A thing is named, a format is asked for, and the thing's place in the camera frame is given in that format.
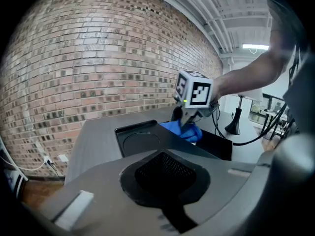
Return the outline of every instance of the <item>ceiling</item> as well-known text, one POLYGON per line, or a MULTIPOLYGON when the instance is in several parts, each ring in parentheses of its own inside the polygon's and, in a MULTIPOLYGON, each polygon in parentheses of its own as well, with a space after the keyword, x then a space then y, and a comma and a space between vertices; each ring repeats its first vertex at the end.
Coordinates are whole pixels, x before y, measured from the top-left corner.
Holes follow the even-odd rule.
POLYGON ((253 60, 243 44, 269 45, 270 16, 266 0, 165 0, 205 34, 221 59, 253 60))

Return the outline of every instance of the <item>brick wall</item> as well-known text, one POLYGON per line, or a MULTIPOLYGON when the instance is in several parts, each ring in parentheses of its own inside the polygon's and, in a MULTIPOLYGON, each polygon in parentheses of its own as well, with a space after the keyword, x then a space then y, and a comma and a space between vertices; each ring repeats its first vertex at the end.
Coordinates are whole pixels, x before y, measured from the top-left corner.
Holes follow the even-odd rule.
POLYGON ((19 166, 49 155, 65 175, 58 154, 70 157, 86 120, 171 106, 179 69, 214 78, 222 64, 161 0, 38 0, 3 57, 1 136, 19 166))

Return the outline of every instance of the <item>white cable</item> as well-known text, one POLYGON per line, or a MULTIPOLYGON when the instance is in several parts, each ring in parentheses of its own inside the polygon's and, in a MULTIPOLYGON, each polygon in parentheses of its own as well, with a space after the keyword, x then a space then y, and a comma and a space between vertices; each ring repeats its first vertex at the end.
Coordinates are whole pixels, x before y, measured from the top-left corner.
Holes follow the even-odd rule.
POLYGON ((257 52, 257 49, 256 49, 256 52, 254 52, 254 53, 253 53, 253 52, 251 51, 251 49, 250 49, 250 52, 251 52, 252 54, 255 54, 255 53, 257 52))
POLYGON ((4 162, 6 162, 7 164, 9 164, 9 165, 11 165, 11 166, 14 166, 14 167, 18 167, 19 169, 24 170, 24 171, 37 171, 38 169, 40 169, 41 167, 43 167, 43 165, 45 164, 45 162, 43 162, 43 164, 42 164, 41 166, 39 166, 38 168, 35 168, 35 169, 26 169, 26 168, 22 168, 22 167, 19 167, 19 166, 17 166, 17 165, 11 164, 11 163, 5 161, 5 159, 4 159, 2 156, 0 156, 0 157, 1 157, 1 159, 2 159, 4 162))

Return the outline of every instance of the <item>ceiling light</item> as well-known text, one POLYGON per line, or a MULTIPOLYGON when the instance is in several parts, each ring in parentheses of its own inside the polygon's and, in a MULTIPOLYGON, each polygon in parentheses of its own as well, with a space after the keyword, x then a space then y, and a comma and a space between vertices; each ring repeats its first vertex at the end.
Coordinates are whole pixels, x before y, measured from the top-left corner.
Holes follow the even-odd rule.
POLYGON ((267 50, 269 48, 268 45, 250 45, 250 44, 243 44, 243 49, 262 49, 267 50))

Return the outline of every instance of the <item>electrical outlet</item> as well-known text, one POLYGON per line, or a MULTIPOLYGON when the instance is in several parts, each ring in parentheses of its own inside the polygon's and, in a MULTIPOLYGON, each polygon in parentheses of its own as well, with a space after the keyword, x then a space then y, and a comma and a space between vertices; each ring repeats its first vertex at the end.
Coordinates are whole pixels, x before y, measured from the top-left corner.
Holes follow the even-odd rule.
POLYGON ((44 156, 44 162, 47 163, 48 160, 49 160, 51 163, 53 162, 53 160, 51 160, 48 155, 44 156))
POLYGON ((58 157, 59 157, 60 161, 62 161, 62 162, 69 162, 69 160, 65 154, 58 155, 58 157))

